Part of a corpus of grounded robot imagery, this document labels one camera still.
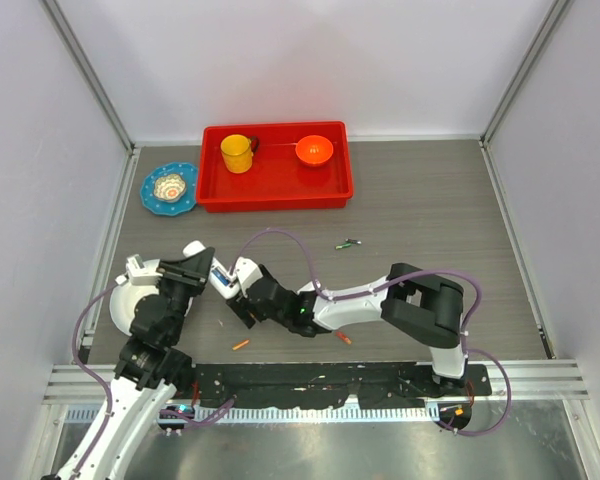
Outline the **white remote control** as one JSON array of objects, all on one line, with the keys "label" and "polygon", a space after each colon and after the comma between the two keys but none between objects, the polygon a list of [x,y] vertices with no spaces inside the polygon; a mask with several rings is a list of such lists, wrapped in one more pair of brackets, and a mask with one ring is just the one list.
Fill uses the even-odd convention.
[{"label": "white remote control", "polygon": [[[206,249],[199,240],[194,240],[183,249],[183,255],[188,258]],[[208,283],[218,292],[224,300],[234,298],[239,291],[239,284],[235,276],[231,276],[225,266],[213,257]]]}]

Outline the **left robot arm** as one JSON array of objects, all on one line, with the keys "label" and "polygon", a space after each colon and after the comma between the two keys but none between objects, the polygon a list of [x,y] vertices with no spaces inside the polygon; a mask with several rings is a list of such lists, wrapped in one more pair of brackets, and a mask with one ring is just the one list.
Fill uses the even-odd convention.
[{"label": "left robot arm", "polygon": [[180,260],[127,258],[125,273],[104,293],[112,321],[129,338],[111,381],[82,368],[103,388],[105,401],[55,478],[123,478],[164,404],[191,391],[193,361],[176,345],[194,298],[208,283],[214,255],[195,244]]}]

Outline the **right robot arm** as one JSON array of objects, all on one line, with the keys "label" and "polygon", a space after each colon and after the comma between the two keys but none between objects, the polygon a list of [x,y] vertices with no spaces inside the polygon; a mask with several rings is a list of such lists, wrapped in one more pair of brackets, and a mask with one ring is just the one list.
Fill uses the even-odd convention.
[{"label": "right robot arm", "polygon": [[468,381],[461,339],[464,289],[444,276],[395,263],[387,276],[362,286],[320,290],[307,284],[293,291],[264,266],[242,259],[232,272],[215,273],[213,280],[249,328],[272,320],[294,334],[313,338],[348,325],[384,322],[429,348],[437,391],[452,395]]}]

